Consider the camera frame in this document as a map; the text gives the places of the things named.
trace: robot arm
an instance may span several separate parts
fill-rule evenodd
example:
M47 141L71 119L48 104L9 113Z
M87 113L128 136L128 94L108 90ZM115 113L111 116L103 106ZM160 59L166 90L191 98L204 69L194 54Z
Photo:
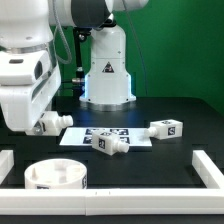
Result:
M43 124L44 111L60 86L49 27L55 24L53 1L0 0L0 103L6 124L13 131L30 134L37 124ZM148 0L123 1L132 10ZM124 10L121 2L58 0L56 4L63 26L97 28L113 9ZM59 119L55 123L65 127Z

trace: green background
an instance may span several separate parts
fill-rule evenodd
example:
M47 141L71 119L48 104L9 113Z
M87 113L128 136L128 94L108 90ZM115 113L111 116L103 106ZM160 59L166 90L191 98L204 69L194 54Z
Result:
M224 0L151 0L130 17L145 62L147 95L201 98L224 115ZM127 15L117 12L115 18L127 35L126 68L133 77L133 92L146 96L142 61ZM65 33L74 51L72 28ZM66 57L58 39L56 47ZM88 72L89 40L82 44L82 54ZM63 78L75 76L75 63L60 68Z

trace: robot logo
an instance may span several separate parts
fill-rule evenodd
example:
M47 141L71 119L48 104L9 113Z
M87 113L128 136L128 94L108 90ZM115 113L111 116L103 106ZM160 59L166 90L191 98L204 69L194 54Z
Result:
M107 65L102 71L103 73L114 73L114 69L112 68L110 62L108 61Z

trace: marker cube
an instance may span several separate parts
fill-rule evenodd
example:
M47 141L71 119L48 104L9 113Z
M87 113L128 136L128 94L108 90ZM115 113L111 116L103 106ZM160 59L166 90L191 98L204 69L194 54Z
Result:
M167 139L181 137L183 123L176 120L163 120L150 122L150 128L145 130L146 137L154 137L157 139Z

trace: black table surface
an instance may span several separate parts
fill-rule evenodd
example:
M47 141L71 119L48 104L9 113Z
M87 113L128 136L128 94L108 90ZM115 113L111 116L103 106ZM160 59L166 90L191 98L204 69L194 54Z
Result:
M60 146L59 137L11 132L0 115L0 150L13 149L15 166L0 188L24 188L25 169L40 160L69 158L87 167L88 188L205 188L191 166L193 150L204 150L224 171L224 117L200 99L138 98L117 112L81 108L72 97L57 97L54 109L72 115L74 127L147 128L151 121L183 122L183 136L152 147L130 147L109 156L91 146ZM0 216L1 223L223 223L224 215Z

